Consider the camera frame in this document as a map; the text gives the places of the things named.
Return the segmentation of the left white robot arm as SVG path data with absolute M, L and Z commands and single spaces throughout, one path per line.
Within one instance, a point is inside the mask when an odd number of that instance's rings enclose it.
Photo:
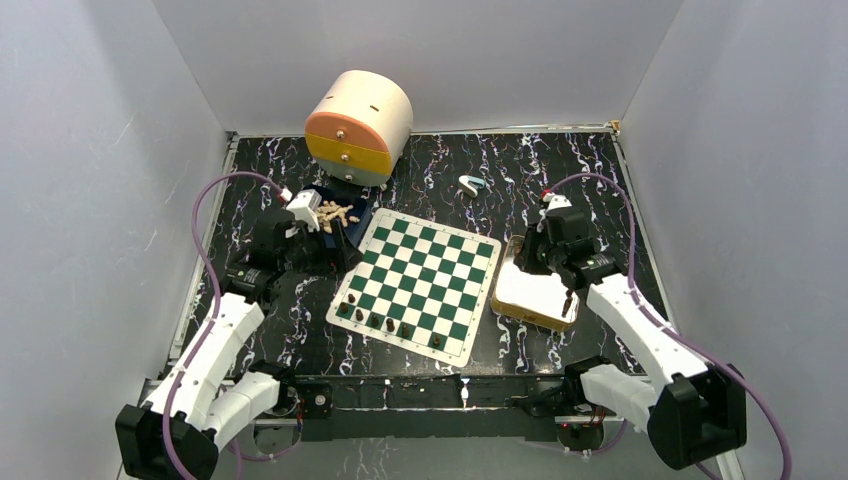
M 165 379 L 115 422 L 124 471 L 138 479 L 209 479 L 220 453 L 264 414 L 300 417 L 315 387 L 299 389 L 291 368 L 257 360 L 231 387 L 238 352 L 280 297 L 286 273 L 341 275 L 362 259 L 368 213 L 309 231 L 290 212 L 261 216 L 255 237 L 217 281 L 210 316 Z

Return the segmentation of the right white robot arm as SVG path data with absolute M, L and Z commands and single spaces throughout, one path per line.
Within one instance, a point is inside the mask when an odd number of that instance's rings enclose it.
M 564 369 L 560 394 L 577 414 L 612 410 L 647 433 L 658 457 L 681 470 L 747 442 L 746 394 L 736 370 L 702 359 L 656 317 L 615 260 L 595 249 L 588 221 L 573 206 L 551 206 L 531 224 L 516 256 L 520 271 L 555 274 L 625 342 L 649 380 L 596 356 Z

